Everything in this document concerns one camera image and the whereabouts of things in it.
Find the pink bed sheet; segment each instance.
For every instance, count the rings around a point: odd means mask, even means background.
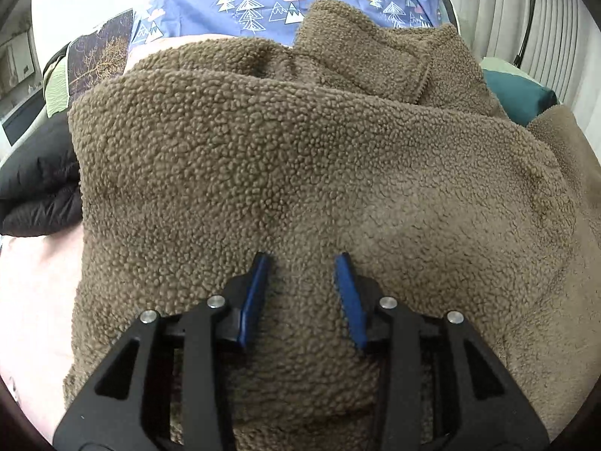
[[[82,250],[79,224],[52,236],[5,236],[0,253],[0,376],[48,441],[65,412]]]

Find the brown fleece blanket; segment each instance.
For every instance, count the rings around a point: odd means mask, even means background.
[[[601,371],[601,169],[570,111],[510,122],[450,27],[313,4],[293,48],[162,51],[73,107],[85,247],[67,400],[143,309],[189,309],[273,254],[242,450],[359,450],[378,368],[332,273],[466,313],[554,436]]]

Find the blue gripper pad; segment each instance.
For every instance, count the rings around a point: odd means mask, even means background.
[[[357,347],[363,350],[367,346],[367,316],[361,306],[349,253],[336,256],[334,279],[342,298],[344,313],[349,320],[350,336]]]
[[[249,272],[250,283],[244,306],[240,311],[240,332],[238,343],[246,349],[257,329],[258,319],[265,301],[265,288],[267,286],[267,273],[269,272],[269,256],[257,253],[252,260]]]

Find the silver bolt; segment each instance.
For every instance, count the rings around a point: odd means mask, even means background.
[[[213,295],[208,298],[207,305],[211,307],[211,309],[220,309],[225,305],[225,298],[221,295]]]
[[[451,322],[451,324],[461,324],[464,321],[464,315],[457,310],[451,310],[447,314],[447,319],[449,322]]]
[[[383,309],[394,309],[397,305],[397,301],[393,297],[380,298],[380,307],[382,307]]]
[[[156,320],[157,316],[158,314],[154,310],[144,310],[140,314],[140,320],[143,324],[150,324]]]

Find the black puffer jacket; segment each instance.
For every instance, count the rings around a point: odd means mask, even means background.
[[[82,219],[67,112],[53,115],[0,168],[0,234],[53,234]]]

